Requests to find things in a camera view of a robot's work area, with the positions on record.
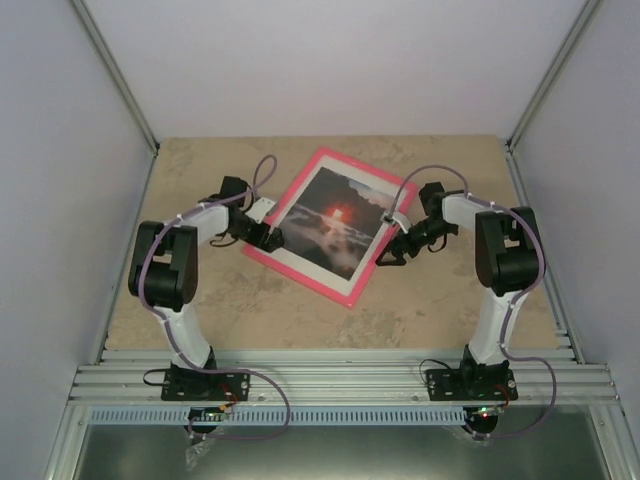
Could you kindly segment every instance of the white wall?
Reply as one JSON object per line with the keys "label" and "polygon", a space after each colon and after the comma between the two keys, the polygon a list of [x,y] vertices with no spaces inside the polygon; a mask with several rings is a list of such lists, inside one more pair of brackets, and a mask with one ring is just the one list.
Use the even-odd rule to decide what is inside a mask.
{"label": "white wall", "polygon": [[640,2],[604,2],[521,144],[584,350],[608,362],[640,445]]}
{"label": "white wall", "polygon": [[0,465],[42,478],[149,165],[68,4],[0,3]]}
{"label": "white wall", "polygon": [[508,136],[584,0],[88,0],[168,136]]}

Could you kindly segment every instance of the pink picture frame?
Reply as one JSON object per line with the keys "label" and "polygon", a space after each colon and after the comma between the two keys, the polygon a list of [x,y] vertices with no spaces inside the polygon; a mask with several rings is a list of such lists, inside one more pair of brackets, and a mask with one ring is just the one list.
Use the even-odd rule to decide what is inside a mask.
{"label": "pink picture frame", "polygon": [[[284,248],[269,254],[247,245],[243,252],[250,258],[325,297],[352,308],[373,274],[376,259],[397,231],[398,227],[391,227],[382,222],[381,213],[388,208],[402,180],[401,177],[360,160],[322,147],[284,193],[275,211],[265,220],[270,225],[279,226],[283,230],[285,242],[289,238],[291,247],[287,247],[285,243]],[[368,218],[363,218],[367,215],[363,215],[362,208],[356,210],[355,207],[350,207],[351,204],[345,207],[344,202],[338,203],[337,208],[324,207],[327,202],[332,202],[331,199],[335,196],[330,190],[335,185],[344,186],[345,181],[347,187],[342,188],[338,193],[342,192],[353,197],[354,194],[348,190],[357,192],[357,195],[367,203],[363,203],[358,198],[353,200],[357,201],[358,206],[364,206],[364,212]],[[406,213],[417,192],[417,185],[408,183],[405,186],[398,202],[399,212]],[[323,211],[319,212],[321,209],[313,205],[310,208],[309,203],[322,204]],[[380,218],[374,217],[377,214],[380,214]],[[353,227],[353,222],[362,228]],[[316,239],[320,238],[318,235],[327,235],[326,238],[335,240],[336,243],[329,244],[326,250],[328,256],[324,255],[320,251],[320,246],[312,243],[313,240],[307,241],[306,237],[301,236],[303,235],[301,231],[316,232]],[[296,248],[305,242],[316,245],[313,248],[321,258],[332,258],[333,253],[336,258],[342,259],[343,263],[328,262],[320,266],[321,264],[316,260],[308,260],[310,258],[308,255],[296,251]],[[327,246],[324,241],[318,243]]]}

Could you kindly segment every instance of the wooden board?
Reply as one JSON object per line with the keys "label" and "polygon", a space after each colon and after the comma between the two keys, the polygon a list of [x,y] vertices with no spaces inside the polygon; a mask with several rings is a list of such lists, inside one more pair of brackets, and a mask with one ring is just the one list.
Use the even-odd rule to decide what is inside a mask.
{"label": "wooden board", "polygon": [[[279,168],[260,193],[277,199],[320,147],[327,146],[404,176],[428,164],[456,168],[471,191],[516,205],[500,142],[493,136],[200,138],[165,140],[156,160],[141,220],[166,220],[220,188],[224,175],[251,181],[256,163],[275,154]],[[447,172],[423,172],[415,182],[460,188]],[[409,217],[424,218],[419,202]],[[436,254],[426,250],[404,267],[377,268],[349,310],[250,260],[238,243],[199,251],[195,303],[205,337],[219,349],[454,348],[473,335],[482,287],[475,275],[473,236],[461,232]],[[544,291],[525,302],[513,345],[554,348],[555,323]],[[153,316],[121,289],[107,348],[166,348]]]}

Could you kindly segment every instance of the picture frame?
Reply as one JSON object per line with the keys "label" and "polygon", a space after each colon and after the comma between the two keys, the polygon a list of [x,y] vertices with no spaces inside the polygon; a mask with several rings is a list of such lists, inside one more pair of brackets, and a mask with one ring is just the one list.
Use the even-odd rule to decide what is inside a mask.
{"label": "picture frame", "polygon": [[[382,221],[402,178],[329,148],[320,148],[265,220],[285,246],[250,258],[348,308],[355,305],[375,261],[397,226]],[[408,183],[397,210],[406,213],[418,187]]]}

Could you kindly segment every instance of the purple cable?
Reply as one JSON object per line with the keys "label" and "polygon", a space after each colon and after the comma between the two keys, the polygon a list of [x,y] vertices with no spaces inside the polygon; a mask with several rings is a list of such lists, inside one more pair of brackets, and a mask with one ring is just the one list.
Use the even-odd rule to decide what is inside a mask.
{"label": "purple cable", "polygon": [[[258,177],[258,172],[260,171],[260,168],[262,167],[264,162],[266,162],[268,159],[272,159],[273,160],[273,167],[271,168],[271,170],[265,176],[264,179],[262,179],[259,183],[255,183],[255,181],[256,181],[256,179]],[[142,306],[144,308],[146,308],[151,313],[153,313],[156,316],[158,316],[163,321],[164,329],[165,329],[165,332],[167,334],[167,339],[169,340],[169,344],[171,345],[171,348],[178,355],[178,357],[187,366],[189,366],[189,368],[191,368],[192,370],[195,370],[197,372],[200,372],[200,373],[206,373],[206,374],[211,374],[211,375],[224,375],[224,374],[229,374],[229,373],[238,373],[238,374],[242,374],[242,375],[252,375],[254,377],[261,378],[262,380],[264,380],[265,382],[267,382],[269,385],[273,386],[273,388],[276,389],[276,391],[282,397],[282,400],[283,400],[283,402],[285,404],[285,407],[286,407],[286,410],[287,410],[285,421],[284,421],[283,425],[280,428],[278,428],[275,432],[272,432],[272,433],[267,434],[267,435],[256,435],[256,436],[218,435],[218,434],[215,434],[215,433],[210,433],[208,435],[205,435],[208,438],[220,438],[220,439],[227,439],[227,440],[266,440],[266,439],[269,439],[269,438],[277,437],[278,435],[281,435],[282,433],[284,433],[284,431],[289,426],[289,423],[291,422],[291,405],[289,404],[289,399],[287,398],[287,395],[284,393],[284,390],[282,390],[280,385],[278,385],[276,382],[274,382],[271,378],[269,378],[268,376],[264,375],[263,373],[256,372],[254,370],[249,370],[249,369],[246,369],[246,368],[226,368],[226,369],[219,369],[219,370],[208,370],[206,368],[198,367],[195,363],[193,363],[190,359],[188,359],[186,357],[186,355],[183,354],[180,351],[180,346],[176,342],[176,339],[175,339],[175,337],[173,335],[173,332],[171,331],[171,325],[168,322],[167,316],[164,313],[162,313],[160,310],[157,310],[157,309],[153,308],[147,302],[147,299],[146,299],[145,294],[144,294],[144,282],[145,282],[145,280],[147,278],[147,273],[149,272],[149,266],[151,265],[151,261],[153,260],[153,256],[154,256],[156,250],[158,249],[158,246],[162,242],[162,239],[169,232],[169,230],[171,230],[176,225],[179,225],[183,221],[189,220],[191,217],[193,217],[197,213],[203,212],[205,210],[208,210],[210,208],[216,207],[218,205],[224,205],[224,204],[227,204],[227,203],[231,203],[231,202],[233,202],[235,200],[239,200],[241,198],[244,198],[247,195],[250,195],[252,193],[255,195],[257,190],[258,190],[258,188],[262,187],[273,176],[273,174],[275,173],[277,167],[278,167],[278,159],[273,155],[267,155],[262,160],[260,160],[260,162],[256,166],[256,170],[255,170],[254,175],[253,175],[254,185],[249,190],[247,190],[246,192],[244,192],[242,194],[234,195],[233,197],[225,198],[223,200],[217,200],[217,201],[211,202],[211,203],[201,203],[197,207],[194,207],[191,210],[188,210],[187,212],[185,212],[185,213],[183,213],[181,215],[178,215],[176,218],[174,218],[173,220],[168,222],[164,226],[164,228],[160,231],[160,233],[156,236],[156,238],[153,241],[153,243],[151,244],[151,247],[149,248],[149,253],[147,253],[147,256],[145,257],[144,262],[142,264],[142,268],[140,269],[140,279],[138,280],[138,297],[140,298],[140,303],[142,304]],[[191,429],[191,425],[189,425],[188,429],[189,429],[189,433],[191,435],[193,435],[193,436],[196,436],[196,435],[202,436],[201,434],[198,434],[198,433],[194,432],[193,429]]]}
{"label": "purple cable", "polygon": [[519,430],[517,432],[513,432],[513,433],[502,433],[502,434],[496,434],[496,435],[491,435],[491,434],[482,434],[482,433],[477,433],[474,432],[473,430],[470,430],[468,425],[467,427],[467,431],[469,431],[470,433],[472,433],[474,436],[477,436],[479,438],[483,438],[483,439],[487,439],[489,437],[491,438],[513,438],[513,437],[518,437],[520,435],[524,435],[526,433],[532,432],[534,430],[536,430],[537,428],[539,428],[548,418],[549,415],[551,415],[551,412],[553,411],[553,408],[556,404],[556,398],[558,395],[558,381],[556,379],[556,373],[553,370],[553,367],[551,366],[551,364],[544,358],[542,357],[514,357],[513,355],[511,355],[506,347],[505,347],[505,339],[507,336],[507,329],[509,327],[509,321],[511,320],[511,315],[513,312],[512,307],[517,304],[518,300],[520,300],[523,296],[525,296],[526,294],[528,294],[529,292],[531,292],[534,288],[536,288],[540,282],[542,282],[542,277],[544,276],[544,272],[545,272],[545,260],[544,260],[544,254],[542,252],[542,245],[540,245],[540,242],[538,241],[538,238],[536,237],[535,233],[533,232],[533,230],[531,229],[531,227],[527,224],[527,222],[524,221],[524,219],[518,215],[517,213],[513,212],[510,208],[507,207],[503,207],[502,205],[498,205],[494,202],[487,202],[486,200],[482,200],[479,198],[474,197],[470,192],[469,192],[469,182],[467,182],[467,179],[464,178],[464,176],[458,172],[457,170],[451,168],[451,167],[447,167],[445,165],[425,165],[423,167],[417,168],[416,170],[414,170],[413,172],[411,172],[409,175],[407,175],[407,177],[404,179],[404,181],[402,182],[402,184],[400,185],[400,187],[398,188],[398,193],[396,193],[395,198],[393,199],[393,203],[391,204],[391,208],[389,209],[389,214],[388,216],[391,217],[393,216],[395,209],[396,209],[396,205],[398,204],[398,200],[400,199],[400,195],[402,193],[402,190],[404,189],[405,185],[407,183],[409,183],[409,180],[416,175],[417,173],[423,171],[423,170],[427,170],[430,168],[437,168],[440,170],[446,170],[448,172],[453,173],[454,175],[456,175],[460,180],[462,180],[462,183],[464,184],[464,196],[465,198],[467,198],[467,200],[480,205],[482,207],[485,208],[489,208],[492,210],[498,210],[498,211],[502,211],[504,213],[507,213],[508,215],[510,215],[516,222],[518,222],[518,224],[523,228],[523,230],[526,232],[526,234],[529,236],[529,238],[531,239],[531,242],[533,243],[533,247],[536,251],[536,255],[538,257],[538,274],[536,276],[535,281],[529,285],[529,287],[525,288],[524,290],[522,290],[519,294],[517,294],[516,296],[514,296],[511,299],[511,302],[509,302],[509,307],[507,309],[507,313],[504,316],[504,320],[502,321],[502,327],[500,329],[500,351],[502,352],[502,354],[505,356],[505,358],[507,358],[508,360],[511,360],[513,362],[532,362],[532,361],[537,361],[537,362],[541,362],[542,364],[544,364],[545,367],[547,367],[547,370],[549,370],[549,373],[551,374],[551,401],[549,402],[549,408],[547,408],[547,410],[544,412],[544,414],[538,419],[538,421],[536,421],[534,424],[530,425],[529,427],[526,427],[522,430]]}

